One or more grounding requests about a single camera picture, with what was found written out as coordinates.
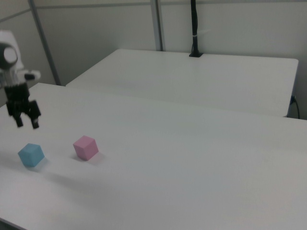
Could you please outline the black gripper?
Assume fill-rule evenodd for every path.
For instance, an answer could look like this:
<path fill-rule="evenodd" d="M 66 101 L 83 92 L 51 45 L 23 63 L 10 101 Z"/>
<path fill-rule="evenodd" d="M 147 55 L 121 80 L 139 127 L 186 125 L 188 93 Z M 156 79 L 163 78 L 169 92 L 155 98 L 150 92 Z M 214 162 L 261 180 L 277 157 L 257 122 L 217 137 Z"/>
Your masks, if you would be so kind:
<path fill-rule="evenodd" d="M 31 118 L 33 129 L 39 128 L 38 117 L 41 112 L 36 100 L 29 101 L 30 92 L 26 83 L 4 87 L 7 96 L 8 113 L 12 116 L 17 127 L 22 127 L 21 114 L 24 113 Z"/>

